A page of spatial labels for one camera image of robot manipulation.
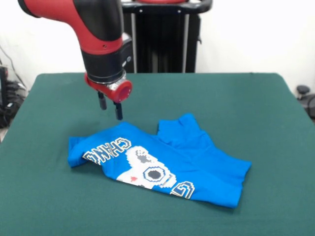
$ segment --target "green felt surface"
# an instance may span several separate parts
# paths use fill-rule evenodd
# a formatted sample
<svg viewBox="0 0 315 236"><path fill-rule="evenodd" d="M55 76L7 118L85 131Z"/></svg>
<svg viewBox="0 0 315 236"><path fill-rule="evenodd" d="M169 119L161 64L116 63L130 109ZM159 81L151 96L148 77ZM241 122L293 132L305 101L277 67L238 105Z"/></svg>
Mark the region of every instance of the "green felt surface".
<svg viewBox="0 0 315 236"><path fill-rule="evenodd" d="M0 145L0 235L313 236L315 127L276 74L137 74L125 121L154 134L191 112L216 146L252 161L227 209L70 169L69 136L118 124L83 74L40 75Z"/></svg>

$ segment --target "blue t-shirt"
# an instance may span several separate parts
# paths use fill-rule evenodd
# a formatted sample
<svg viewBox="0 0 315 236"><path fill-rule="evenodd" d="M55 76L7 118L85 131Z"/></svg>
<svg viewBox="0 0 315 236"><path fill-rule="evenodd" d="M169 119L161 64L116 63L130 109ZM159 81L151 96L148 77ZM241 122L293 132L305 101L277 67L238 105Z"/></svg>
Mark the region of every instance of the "blue t-shirt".
<svg viewBox="0 0 315 236"><path fill-rule="evenodd" d="M75 167L92 161L102 167L107 177L121 182L191 200L237 206L243 187L228 181L233 175L224 179L201 168L191 156L193 147L187 151L164 141L159 133L150 135L122 122L89 137L70 138L68 163ZM230 163L225 164L230 170Z"/></svg>
<svg viewBox="0 0 315 236"><path fill-rule="evenodd" d="M160 141L191 157L201 169L234 184L242 184L252 163L233 158L215 147L209 135L201 130L192 114L177 120L160 120Z"/></svg>

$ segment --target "black cable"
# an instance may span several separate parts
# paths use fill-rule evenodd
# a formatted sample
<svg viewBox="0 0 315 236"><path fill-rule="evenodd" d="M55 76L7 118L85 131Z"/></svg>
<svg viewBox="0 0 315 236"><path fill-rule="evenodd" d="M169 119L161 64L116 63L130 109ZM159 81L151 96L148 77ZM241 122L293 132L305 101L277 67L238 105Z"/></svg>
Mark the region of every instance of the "black cable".
<svg viewBox="0 0 315 236"><path fill-rule="evenodd" d="M3 54L10 60L11 66L12 66L12 70L13 70L14 74L16 75L16 77L18 78L18 80L21 82L21 84L23 84L24 87L26 87L24 82L22 81L21 77L17 74L17 72L16 72L16 70L14 68L14 64L13 64L12 58L9 57L9 55L5 52L5 50L2 48L1 45L0 45L0 49L3 52Z"/></svg>

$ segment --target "printed graphic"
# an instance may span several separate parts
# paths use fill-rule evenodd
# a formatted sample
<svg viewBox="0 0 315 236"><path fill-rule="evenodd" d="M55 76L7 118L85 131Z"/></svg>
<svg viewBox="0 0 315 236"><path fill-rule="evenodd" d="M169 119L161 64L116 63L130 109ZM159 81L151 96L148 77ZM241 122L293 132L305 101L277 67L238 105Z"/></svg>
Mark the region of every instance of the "printed graphic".
<svg viewBox="0 0 315 236"><path fill-rule="evenodd" d="M171 188L176 183L176 176L145 148L132 147L127 150L126 156L131 169L119 175L117 180L149 189L156 185Z"/></svg>
<svg viewBox="0 0 315 236"><path fill-rule="evenodd" d="M131 147L131 141L124 138L117 138L110 143L104 143L91 151L84 153L83 158L93 161L94 163L101 165L111 158L119 156L119 153L124 152Z"/></svg>
<svg viewBox="0 0 315 236"><path fill-rule="evenodd" d="M171 194L179 196L179 197L184 197L189 199L194 192L195 187L193 183L185 181L182 183L178 183L173 189Z"/></svg>

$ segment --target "white wall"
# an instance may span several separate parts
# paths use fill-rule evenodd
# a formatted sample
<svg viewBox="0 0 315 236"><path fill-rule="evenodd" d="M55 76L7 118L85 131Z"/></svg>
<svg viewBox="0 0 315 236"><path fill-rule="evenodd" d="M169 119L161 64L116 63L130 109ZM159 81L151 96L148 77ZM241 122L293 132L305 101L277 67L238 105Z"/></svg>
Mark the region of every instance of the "white wall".
<svg viewBox="0 0 315 236"><path fill-rule="evenodd" d="M28 16L17 0L0 6L0 45L27 86L39 73L84 71L68 25ZM197 72L277 72L292 91L315 90L314 9L314 0L214 0L201 15Z"/></svg>

